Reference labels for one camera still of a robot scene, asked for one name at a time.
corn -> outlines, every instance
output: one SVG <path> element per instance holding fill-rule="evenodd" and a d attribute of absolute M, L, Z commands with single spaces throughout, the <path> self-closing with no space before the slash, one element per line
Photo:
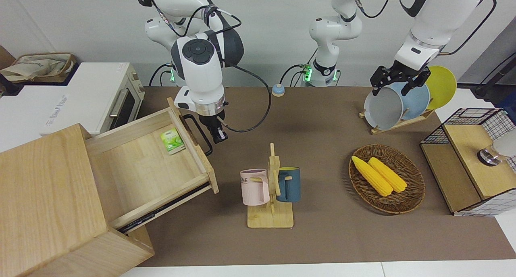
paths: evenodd
<path fill-rule="evenodd" d="M 392 186 L 394 191 L 402 192 L 407 188 L 407 183 L 398 174 L 392 171 L 387 165 L 383 164 L 375 157 L 369 159 L 369 165 L 374 168 L 387 182 Z"/>
<path fill-rule="evenodd" d="M 360 174 L 381 196 L 389 196 L 392 193 L 391 185 L 369 164 L 357 156 L 352 156 L 352 160 Z"/>

oven window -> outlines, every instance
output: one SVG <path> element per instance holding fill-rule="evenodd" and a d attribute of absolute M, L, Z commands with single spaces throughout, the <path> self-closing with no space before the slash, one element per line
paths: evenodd
<path fill-rule="evenodd" d="M 131 92 L 128 92 L 124 104 L 122 104 L 120 114 L 118 115 L 118 117 L 113 119 L 113 122 L 111 123 L 111 127 L 109 128 L 109 130 L 118 128 L 119 126 L 129 123 L 131 118 L 131 112 L 133 111 L 135 102 L 136 101 L 134 99 L 133 94 Z"/>

white wall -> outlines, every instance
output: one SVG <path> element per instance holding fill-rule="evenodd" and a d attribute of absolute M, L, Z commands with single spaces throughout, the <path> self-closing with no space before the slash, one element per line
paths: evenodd
<path fill-rule="evenodd" d="M 213 1 L 243 20 L 238 28 L 245 46 L 241 65 L 269 83 L 278 81 L 286 67 L 306 62 L 314 51 L 316 44 L 308 35 L 310 21 L 335 15 L 330 0 Z M 384 0 L 362 1 L 368 12 L 375 13 Z M 461 43 L 489 8 L 486 0 L 447 49 Z M 15 57 L 69 51 L 82 61 L 128 61 L 144 82 L 156 66 L 170 60 L 165 49 L 148 40 L 143 31 L 144 22 L 156 11 L 140 6 L 137 0 L 0 0 L 0 14 L 0 44 Z M 498 0 L 492 18 L 460 53 L 437 58 L 432 65 L 447 66 L 459 78 L 515 15 L 513 0 Z M 369 85 L 378 65 L 392 64 L 413 22 L 397 0 L 392 0 L 379 18 L 362 18 L 362 35 L 338 43 L 337 67 L 343 70 L 340 84 Z M 259 85 L 235 70 L 225 71 L 225 84 Z"/>

blue plate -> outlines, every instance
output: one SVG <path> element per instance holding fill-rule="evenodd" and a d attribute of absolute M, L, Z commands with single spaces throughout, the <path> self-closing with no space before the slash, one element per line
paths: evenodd
<path fill-rule="evenodd" d="M 388 87 L 392 88 L 403 101 L 403 108 L 407 110 L 407 113 L 403 115 L 402 120 L 410 120 L 419 117 L 426 108 L 428 107 L 428 103 L 430 102 L 430 91 L 428 86 L 424 84 L 421 87 L 415 87 L 407 93 L 406 96 L 402 96 L 402 89 L 407 84 L 406 82 L 395 82 L 393 84 L 388 85 Z"/>

woven basket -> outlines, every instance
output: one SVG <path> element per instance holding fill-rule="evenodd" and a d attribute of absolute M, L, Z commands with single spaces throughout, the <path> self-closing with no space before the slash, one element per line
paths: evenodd
<path fill-rule="evenodd" d="M 407 183 L 405 191 L 393 192 L 390 196 L 383 197 L 372 188 L 350 160 L 348 171 L 353 187 L 369 205 L 383 212 L 397 215 L 413 211 L 422 203 L 424 181 L 421 172 L 405 154 L 385 145 L 373 144 L 359 148 L 353 155 L 366 162 L 373 156 L 378 158 Z"/>

